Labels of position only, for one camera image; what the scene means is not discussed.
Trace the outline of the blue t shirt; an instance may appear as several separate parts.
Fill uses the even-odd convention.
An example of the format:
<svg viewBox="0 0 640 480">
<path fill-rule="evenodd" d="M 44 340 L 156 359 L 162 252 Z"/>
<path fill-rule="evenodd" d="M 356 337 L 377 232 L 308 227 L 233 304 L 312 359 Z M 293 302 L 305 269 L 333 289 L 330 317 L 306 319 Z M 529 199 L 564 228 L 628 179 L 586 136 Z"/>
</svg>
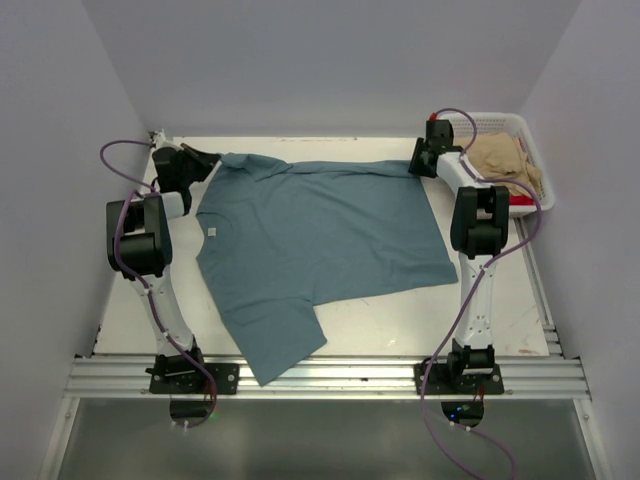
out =
<svg viewBox="0 0 640 480">
<path fill-rule="evenodd" d="M 202 278 L 260 385 L 325 345 L 316 306 L 458 280 L 421 180 L 402 160 L 228 153 L 196 218 Z"/>
</svg>

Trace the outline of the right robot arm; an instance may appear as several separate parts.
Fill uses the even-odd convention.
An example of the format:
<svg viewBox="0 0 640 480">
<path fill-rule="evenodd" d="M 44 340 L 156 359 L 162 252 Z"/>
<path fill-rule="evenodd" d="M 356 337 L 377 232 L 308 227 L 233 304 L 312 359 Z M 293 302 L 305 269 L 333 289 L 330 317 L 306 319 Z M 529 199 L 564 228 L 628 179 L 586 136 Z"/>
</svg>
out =
<svg viewBox="0 0 640 480">
<path fill-rule="evenodd" d="M 422 374 L 428 394 L 471 392 L 500 381 L 491 327 L 492 262 L 508 240 L 509 191 L 482 178 L 466 151 L 454 144 L 450 121 L 436 113 L 416 140 L 409 172 L 439 178 L 455 194 L 450 242 L 459 254 L 461 307 L 451 351 L 443 363 L 429 359 Z"/>
</svg>

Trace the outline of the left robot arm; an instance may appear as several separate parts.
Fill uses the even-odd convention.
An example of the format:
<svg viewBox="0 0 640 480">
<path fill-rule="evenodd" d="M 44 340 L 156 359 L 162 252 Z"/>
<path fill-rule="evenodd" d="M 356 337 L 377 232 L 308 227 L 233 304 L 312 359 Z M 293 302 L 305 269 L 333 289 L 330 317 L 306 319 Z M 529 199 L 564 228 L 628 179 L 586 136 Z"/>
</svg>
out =
<svg viewBox="0 0 640 480">
<path fill-rule="evenodd" d="M 119 145 L 150 149 L 156 172 L 152 181 L 126 174 L 107 161 L 106 151 Z M 204 182 L 221 156 L 185 143 L 123 139 L 102 146 L 99 157 L 108 170 L 134 184 L 125 199 L 106 205 L 106 253 L 110 267 L 135 287 L 150 319 L 157 344 L 150 374 L 163 382 L 173 379 L 185 392 L 197 392 L 207 383 L 208 369 L 173 290 L 169 221 L 190 212 L 191 185 Z"/>
</svg>

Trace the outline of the white plastic laundry basket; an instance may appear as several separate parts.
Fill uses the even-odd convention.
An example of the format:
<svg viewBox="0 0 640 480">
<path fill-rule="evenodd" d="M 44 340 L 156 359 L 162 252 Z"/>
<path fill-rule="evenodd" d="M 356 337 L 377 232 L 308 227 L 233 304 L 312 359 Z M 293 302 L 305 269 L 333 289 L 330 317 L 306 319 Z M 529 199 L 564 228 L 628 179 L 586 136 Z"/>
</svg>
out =
<svg viewBox="0 0 640 480">
<path fill-rule="evenodd" d="M 510 216 L 524 217 L 536 211 L 528 191 L 533 190 L 544 211 L 555 204 L 555 193 L 526 121 L 514 113 L 442 112 L 453 128 L 454 144 L 468 149 L 468 160 L 481 177 L 515 180 L 506 183 L 510 194 Z"/>
</svg>

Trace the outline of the beige t shirt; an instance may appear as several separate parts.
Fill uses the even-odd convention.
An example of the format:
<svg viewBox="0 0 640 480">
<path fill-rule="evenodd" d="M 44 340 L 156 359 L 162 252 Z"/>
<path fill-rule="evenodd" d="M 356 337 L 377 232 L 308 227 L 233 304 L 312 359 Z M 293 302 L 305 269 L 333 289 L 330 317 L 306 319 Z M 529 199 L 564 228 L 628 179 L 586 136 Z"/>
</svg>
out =
<svg viewBox="0 0 640 480">
<path fill-rule="evenodd" d="M 542 172 L 530 162 L 517 138 L 504 132 L 479 134 L 467 156 L 482 177 L 515 180 L 540 195 Z"/>
</svg>

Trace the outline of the red t shirt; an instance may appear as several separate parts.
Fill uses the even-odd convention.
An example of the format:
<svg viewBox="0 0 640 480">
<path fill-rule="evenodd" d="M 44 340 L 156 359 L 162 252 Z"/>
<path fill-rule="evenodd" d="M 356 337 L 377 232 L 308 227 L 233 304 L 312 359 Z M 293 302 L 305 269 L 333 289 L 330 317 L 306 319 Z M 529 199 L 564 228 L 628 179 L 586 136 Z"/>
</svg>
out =
<svg viewBox="0 0 640 480">
<path fill-rule="evenodd" d="M 526 195 L 510 196 L 509 204 L 512 206 L 533 206 L 534 200 Z"/>
</svg>

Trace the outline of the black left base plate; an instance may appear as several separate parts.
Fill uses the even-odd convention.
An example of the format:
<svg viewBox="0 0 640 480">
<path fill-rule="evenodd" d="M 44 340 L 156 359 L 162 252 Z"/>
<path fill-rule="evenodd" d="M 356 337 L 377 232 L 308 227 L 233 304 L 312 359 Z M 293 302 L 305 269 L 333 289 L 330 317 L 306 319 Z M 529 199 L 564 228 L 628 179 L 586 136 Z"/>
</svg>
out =
<svg viewBox="0 0 640 480">
<path fill-rule="evenodd" d="M 206 363 L 205 369 L 213 377 L 218 395 L 235 395 L 240 378 L 240 366 L 234 363 Z M 211 392 L 208 378 L 199 370 L 186 371 L 161 377 L 153 368 L 146 368 L 151 376 L 149 392 L 152 394 L 188 395 Z"/>
</svg>

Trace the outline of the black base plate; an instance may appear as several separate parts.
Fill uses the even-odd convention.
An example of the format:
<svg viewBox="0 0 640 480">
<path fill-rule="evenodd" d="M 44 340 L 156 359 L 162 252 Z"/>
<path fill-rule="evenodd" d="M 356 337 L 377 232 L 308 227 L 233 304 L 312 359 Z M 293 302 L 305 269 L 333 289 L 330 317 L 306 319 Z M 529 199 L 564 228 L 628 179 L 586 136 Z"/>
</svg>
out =
<svg viewBox="0 0 640 480">
<path fill-rule="evenodd" d="M 235 395 L 240 378 L 240 366 L 234 363 L 206 363 L 205 369 L 213 377 L 218 395 Z M 208 378 L 199 370 L 186 371 L 161 377 L 153 368 L 146 368 L 151 376 L 149 392 L 152 394 L 188 395 L 211 392 Z"/>
<path fill-rule="evenodd" d="M 462 373 L 455 376 L 444 362 L 436 360 L 425 372 L 430 358 L 413 365 L 413 380 L 417 394 L 425 395 L 501 395 L 505 393 L 502 374 L 498 365 L 490 373 Z"/>
</svg>

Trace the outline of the aluminium mounting rail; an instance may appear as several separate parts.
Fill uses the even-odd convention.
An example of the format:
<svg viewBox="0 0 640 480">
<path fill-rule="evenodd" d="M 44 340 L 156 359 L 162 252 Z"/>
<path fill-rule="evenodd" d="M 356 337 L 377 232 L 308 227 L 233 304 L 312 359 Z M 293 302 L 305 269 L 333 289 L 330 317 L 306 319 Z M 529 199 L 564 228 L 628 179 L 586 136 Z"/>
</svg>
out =
<svg viewBox="0 0 640 480">
<path fill-rule="evenodd" d="M 260 386 L 223 326 L 196 256 L 203 235 L 194 220 L 175 223 L 173 284 L 179 305 L 209 361 L 238 367 L 240 399 L 393 399 L 416 397 L 414 366 L 447 348 L 460 302 L 456 285 L 319 306 L 327 342 Z M 563 356 L 529 248 L 514 247 L 492 277 L 492 330 L 504 398 L 586 399 L 581 363 Z M 93 355 L 73 363 L 65 394 L 75 398 L 144 398 L 155 341 L 133 288 L 116 278 Z"/>
</svg>

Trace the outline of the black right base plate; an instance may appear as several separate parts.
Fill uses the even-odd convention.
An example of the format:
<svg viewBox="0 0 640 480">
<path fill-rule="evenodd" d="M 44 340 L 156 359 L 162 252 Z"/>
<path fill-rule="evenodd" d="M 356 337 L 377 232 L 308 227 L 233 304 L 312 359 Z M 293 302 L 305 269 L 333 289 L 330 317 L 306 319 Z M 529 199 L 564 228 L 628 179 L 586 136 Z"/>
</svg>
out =
<svg viewBox="0 0 640 480">
<path fill-rule="evenodd" d="M 455 376 L 444 362 L 436 360 L 425 372 L 430 358 L 413 365 L 413 380 L 417 394 L 425 395 L 501 395 L 505 393 L 502 374 L 498 365 L 490 373 L 462 373 Z"/>
</svg>

